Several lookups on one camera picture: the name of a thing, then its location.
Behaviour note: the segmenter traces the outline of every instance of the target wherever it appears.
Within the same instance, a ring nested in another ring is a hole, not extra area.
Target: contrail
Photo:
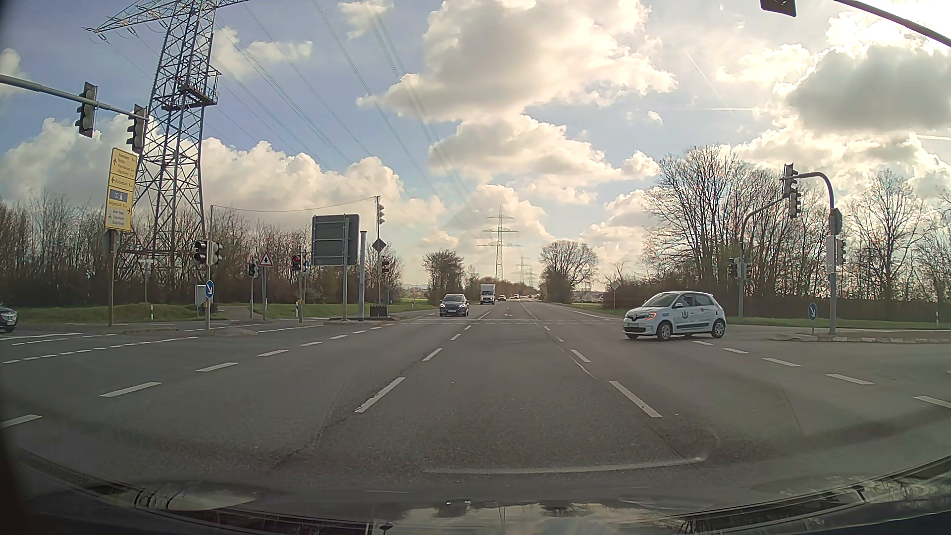
[[[724,109],[727,110],[727,111],[729,111],[729,114],[733,117],[733,120],[736,121],[736,124],[739,125],[740,127],[742,127],[743,125],[740,123],[740,120],[736,118],[736,115],[733,115],[733,110],[734,110],[734,108],[730,108],[729,105],[727,104],[727,101],[725,101],[725,100],[723,99],[723,97],[720,96],[720,93],[717,92],[717,90],[716,90],[716,88],[713,86],[713,84],[711,84],[710,81],[707,79],[707,76],[706,76],[706,75],[704,74],[704,72],[700,69],[700,66],[697,65],[697,62],[693,61],[693,58],[690,57],[690,53],[687,52],[686,50],[684,50],[684,54],[687,55],[688,59],[689,59],[690,62],[693,64],[693,66],[697,68],[697,70],[700,72],[700,75],[704,77],[704,80],[707,82],[707,85],[710,86],[710,89],[713,90],[713,94],[715,94],[716,97],[717,97],[718,99],[720,99],[720,102],[723,103]]]

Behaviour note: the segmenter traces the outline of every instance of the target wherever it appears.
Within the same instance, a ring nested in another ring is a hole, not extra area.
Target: traffic signal mast arm
[[[6,74],[0,74],[0,84],[7,84],[8,86],[14,86],[20,89],[29,89],[31,91],[37,91],[40,93],[46,93],[53,96],[58,96],[60,98],[65,98],[68,100],[74,100],[82,104],[89,104],[96,108],[108,109],[109,111],[115,111],[121,115],[127,116],[129,119],[142,119],[143,121],[147,120],[147,117],[144,115],[136,115],[131,111],[126,111],[124,109],[114,108],[104,102],[99,102],[98,100],[92,100],[79,95],[74,95],[72,93],[67,93],[65,91],[60,91],[58,89],[48,88],[46,86],[41,86],[30,80],[23,80],[21,78],[14,78],[13,76],[7,76]]]

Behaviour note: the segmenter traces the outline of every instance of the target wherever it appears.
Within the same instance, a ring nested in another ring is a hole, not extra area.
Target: road
[[[244,328],[257,335],[17,330],[0,337],[0,421],[17,446],[114,480],[356,493],[743,501],[951,448],[947,345],[773,342],[744,326],[632,341],[617,318],[535,301]]]

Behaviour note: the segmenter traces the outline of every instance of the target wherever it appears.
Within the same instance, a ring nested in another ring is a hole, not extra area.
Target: road sign
[[[106,228],[132,230],[132,203],[135,191],[135,169],[139,157],[121,149],[112,149],[109,180],[106,188]]]

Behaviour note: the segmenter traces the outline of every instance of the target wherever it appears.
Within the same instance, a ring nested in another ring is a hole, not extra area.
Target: tree
[[[429,303],[435,305],[447,293],[460,293],[464,275],[463,259],[454,250],[427,252],[422,266],[429,273]]]

